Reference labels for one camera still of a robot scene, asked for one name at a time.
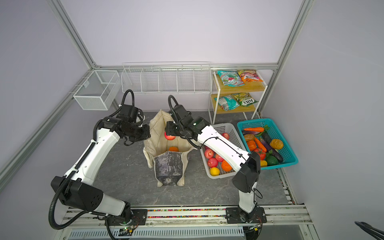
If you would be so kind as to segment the cream canvas grocery bag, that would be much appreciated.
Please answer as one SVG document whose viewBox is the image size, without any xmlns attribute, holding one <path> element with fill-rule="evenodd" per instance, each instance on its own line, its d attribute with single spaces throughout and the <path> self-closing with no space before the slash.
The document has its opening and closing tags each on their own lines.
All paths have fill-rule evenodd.
<svg viewBox="0 0 384 240">
<path fill-rule="evenodd" d="M 184 186 L 185 171 L 189 162 L 188 153 L 195 148 L 180 137 L 176 137 L 173 141 L 166 140 L 164 133 L 168 121 L 173 119 L 163 110 L 150 120 L 151 137 L 144 141 L 143 152 L 149 168 L 154 169 L 158 187 Z M 178 147 L 179 152 L 170 152 L 170 147 Z"/>
</svg>

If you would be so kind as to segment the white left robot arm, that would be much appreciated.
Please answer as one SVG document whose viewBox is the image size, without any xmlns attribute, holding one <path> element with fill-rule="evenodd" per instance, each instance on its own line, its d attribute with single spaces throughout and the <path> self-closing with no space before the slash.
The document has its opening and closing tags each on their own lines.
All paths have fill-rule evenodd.
<svg viewBox="0 0 384 240">
<path fill-rule="evenodd" d="M 82 156 L 64 176 L 56 176 L 52 180 L 55 195 L 50 204 L 48 220 L 53 229 L 64 229 L 84 214 L 104 216 L 107 224 L 123 226 L 138 219 L 131 211 L 130 203 L 110 197 L 93 186 L 102 163 L 119 140 L 123 140 L 128 147 L 151 136 L 149 125 L 143 123 L 143 111 L 135 103 L 125 103 L 127 95 L 133 96 L 134 92 L 125 91 L 118 110 L 97 121 L 91 142 Z M 81 212 L 66 223 L 58 224 L 55 220 L 58 202 L 80 209 Z"/>
</svg>

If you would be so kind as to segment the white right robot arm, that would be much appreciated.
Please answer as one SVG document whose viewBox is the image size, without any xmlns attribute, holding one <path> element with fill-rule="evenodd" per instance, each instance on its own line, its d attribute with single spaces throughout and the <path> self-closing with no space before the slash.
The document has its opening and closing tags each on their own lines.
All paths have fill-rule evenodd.
<svg viewBox="0 0 384 240">
<path fill-rule="evenodd" d="M 219 154 L 236 172 L 233 185 L 239 190 L 239 204 L 226 209 L 227 220 L 232 223 L 259 223 L 264 218 L 264 209 L 257 205 L 255 192 L 261 173 L 261 159 L 256 153 L 249 153 L 232 144 L 219 134 L 212 125 L 201 117 L 193 118 L 191 112 L 180 105 L 174 96 L 168 96 L 170 115 L 165 132 L 168 136 L 182 137 L 193 147 L 206 146 Z"/>
</svg>

